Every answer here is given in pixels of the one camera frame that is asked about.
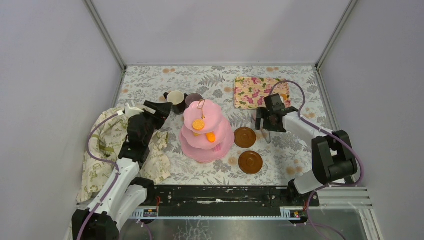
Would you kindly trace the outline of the floral yellow tray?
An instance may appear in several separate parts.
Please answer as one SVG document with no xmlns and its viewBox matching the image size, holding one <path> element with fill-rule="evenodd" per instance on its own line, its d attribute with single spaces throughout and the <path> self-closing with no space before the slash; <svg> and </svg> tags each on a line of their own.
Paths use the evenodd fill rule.
<svg viewBox="0 0 424 240">
<path fill-rule="evenodd" d="M 234 80 L 234 106 L 238 109 L 253 110 L 265 107 L 265 97 L 279 78 L 238 76 Z"/>
</svg>

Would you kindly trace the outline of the brown wooden saucer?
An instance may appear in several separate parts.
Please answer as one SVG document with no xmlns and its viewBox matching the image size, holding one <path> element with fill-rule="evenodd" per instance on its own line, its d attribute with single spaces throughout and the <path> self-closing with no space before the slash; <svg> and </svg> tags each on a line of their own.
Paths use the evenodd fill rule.
<svg viewBox="0 0 424 240">
<path fill-rule="evenodd" d="M 250 148 L 256 140 L 256 133 L 249 127 L 240 127 L 234 131 L 234 143 L 240 148 Z"/>
<path fill-rule="evenodd" d="M 262 157 L 255 151 L 245 151 L 238 158 L 239 168 L 246 174 L 257 174 L 263 167 Z"/>
</svg>

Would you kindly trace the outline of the black mug white inside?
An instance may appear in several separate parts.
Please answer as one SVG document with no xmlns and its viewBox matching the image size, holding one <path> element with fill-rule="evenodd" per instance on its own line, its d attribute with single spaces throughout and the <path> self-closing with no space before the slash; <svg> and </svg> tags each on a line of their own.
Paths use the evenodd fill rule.
<svg viewBox="0 0 424 240">
<path fill-rule="evenodd" d="M 188 94 L 178 90 L 174 90 L 171 92 L 165 92 L 163 96 L 168 103 L 172 103 L 172 111 L 176 115 L 180 115 L 184 113 L 187 107 L 186 98 L 188 97 Z"/>
</svg>

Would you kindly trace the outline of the dark purple cup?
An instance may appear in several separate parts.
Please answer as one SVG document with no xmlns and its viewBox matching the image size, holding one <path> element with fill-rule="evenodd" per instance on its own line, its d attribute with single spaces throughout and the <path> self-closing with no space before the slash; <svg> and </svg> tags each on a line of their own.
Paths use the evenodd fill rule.
<svg viewBox="0 0 424 240">
<path fill-rule="evenodd" d="M 203 96 L 199 93 L 191 93 L 185 97 L 185 105 L 188 108 L 193 102 L 198 102 L 203 99 Z"/>
</svg>

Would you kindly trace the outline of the orange fish shaped cookie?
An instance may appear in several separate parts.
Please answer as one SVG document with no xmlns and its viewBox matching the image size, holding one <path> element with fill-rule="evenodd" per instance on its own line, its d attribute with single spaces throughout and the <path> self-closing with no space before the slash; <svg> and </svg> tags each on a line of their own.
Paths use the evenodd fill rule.
<svg viewBox="0 0 424 240">
<path fill-rule="evenodd" d="M 210 143 L 214 143 L 216 141 L 216 136 L 215 136 L 215 134 L 213 132 L 208 132 L 205 135 L 206 135 L 207 140 Z"/>
</svg>

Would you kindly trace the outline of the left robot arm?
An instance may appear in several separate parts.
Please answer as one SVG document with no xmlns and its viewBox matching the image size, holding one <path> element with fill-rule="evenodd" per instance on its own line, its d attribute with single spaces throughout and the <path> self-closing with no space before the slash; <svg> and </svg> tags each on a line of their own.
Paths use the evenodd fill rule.
<svg viewBox="0 0 424 240">
<path fill-rule="evenodd" d="M 75 240 L 117 240 L 124 223 L 139 205 L 159 201 L 154 187 L 170 176 L 163 150 L 168 133 L 162 126 L 171 103 L 145 101 L 104 111 L 93 125 L 83 159 L 82 191 L 88 202 L 72 216 Z"/>
</svg>

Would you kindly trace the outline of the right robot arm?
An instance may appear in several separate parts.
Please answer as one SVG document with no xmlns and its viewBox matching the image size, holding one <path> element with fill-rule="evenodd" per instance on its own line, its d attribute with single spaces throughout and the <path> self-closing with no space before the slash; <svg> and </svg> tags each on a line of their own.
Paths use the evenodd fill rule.
<svg viewBox="0 0 424 240">
<path fill-rule="evenodd" d="M 306 120 L 295 107 L 286 107 L 278 94 L 264 98 L 264 107 L 256 109 L 256 130 L 276 133 L 290 132 L 303 140 L 311 149 L 311 170 L 291 180 L 287 185 L 287 201 L 301 205 L 307 194 L 358 172 L 349 135 L 331 131 Z"/>
</svg>

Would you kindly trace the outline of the cream green patterned cloth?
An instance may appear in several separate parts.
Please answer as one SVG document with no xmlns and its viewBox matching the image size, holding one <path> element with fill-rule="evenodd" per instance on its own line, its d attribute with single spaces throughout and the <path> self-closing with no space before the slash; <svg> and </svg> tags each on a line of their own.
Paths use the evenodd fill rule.
<svg viewBox="0 0 424 240">
<path fill-rule="evenodd" d="M 112 162 L 117 161 L 127 135 L 129 118 L 125 114 L 109 118 L 123 110 L 122 106 L 110 108 L 104 111 L 93 125 L 93 135 L 90 137 L 86 149 L 95 157 Z M 104 120 L 108 121 L 94 130 Z M 142 178 L 154 181 L 156 185 L 171 176 L 171 162 L 164 151 L 168 146 L 168 136 L 167 131 L 156 130 L 154 132 L 148 145 L 150 153 L 138 174 Z M 113 164 L 98 161 L 85 152 L 82 162 L 81 189 L 76 197 L 77 203 L 86 202 L 93 195 L 99 193 L 111 176 L 113 169 Z"/>
</svg>

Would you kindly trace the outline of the floral grey tablecloth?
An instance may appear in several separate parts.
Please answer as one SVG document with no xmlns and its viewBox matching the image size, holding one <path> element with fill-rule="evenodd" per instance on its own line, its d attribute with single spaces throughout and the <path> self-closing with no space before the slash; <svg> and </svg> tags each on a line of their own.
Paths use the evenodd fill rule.
<svg viewBox="0 0 424 240">
<path fill-rule="evenodd" d="M 289 66 L 130 66 L 126 70 L 117 106 L 127 101 L 142 104 L 144 101 L 162 103 L 165 92 L 180 91 L 198 93 L 219 104 L 231 127 L 253 128 L 253 112 L 238 109 L 234 105 L 234 86 L 237 77 L 259 77 L 289 80 L 291 103 L 300 107 L 301 93 L 305 92 L 306 104 L 302 114 L 323 127 L 329 128 L 316 81 L 310 65 Z M 171 114 L 163 130 L 168 133 L 164 149 L 171 165 L 166 185 L 264 185 L 283 186 L 288 181 L 311 170 L 311 150 L 307 144 L 291 133 L 256 132 L 254 152 L 263 159 L 257 174 L 246 174 L 238 165 L 243 148 L 233 145 L 222 159 L 199 163 L 183 154 L 179 133 L 183 116 Z"/>
</svg>

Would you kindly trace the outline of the pink three-tier cake stand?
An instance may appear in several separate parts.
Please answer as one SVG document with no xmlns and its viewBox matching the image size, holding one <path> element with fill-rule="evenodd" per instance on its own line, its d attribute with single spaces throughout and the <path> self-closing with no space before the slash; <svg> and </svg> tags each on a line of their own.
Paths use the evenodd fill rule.
<svg viewBox="0 0 424 240">
<path fill-rule="evenodd" d="M 184 123 L 179 133 L 182 152 L 199 163 L 211 163 L 223 159 L 231 150 L 235 142 L 234 132 L 228 118 L 223 114 L 221 106 L 209 99 L 193 102 L 183 113 Z M 196 119 L 203 119 L 205 127 L 194 130 L 192 123 Z M 206 133 L 213 132 L 215 142 L 209 142 Z M 214 152 L 214 147 L 221 145 L 221 150 Z"/>
</svg>

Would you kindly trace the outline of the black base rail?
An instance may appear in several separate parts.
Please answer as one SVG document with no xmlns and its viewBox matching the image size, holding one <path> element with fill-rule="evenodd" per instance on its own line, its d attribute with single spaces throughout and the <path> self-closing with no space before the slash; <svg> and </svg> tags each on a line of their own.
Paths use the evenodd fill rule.
<svg viewBox="0 0 424 240">
<path fill-rule="evenodd" d="M 142 220 L 289 220 L 304 223 L 307 207 L 320 206 L 317 193 L 298 195 L 286 186 L 155 185 L 137 177 L 132 185 L 147 189 L 134 213 Z"/>
</svg>

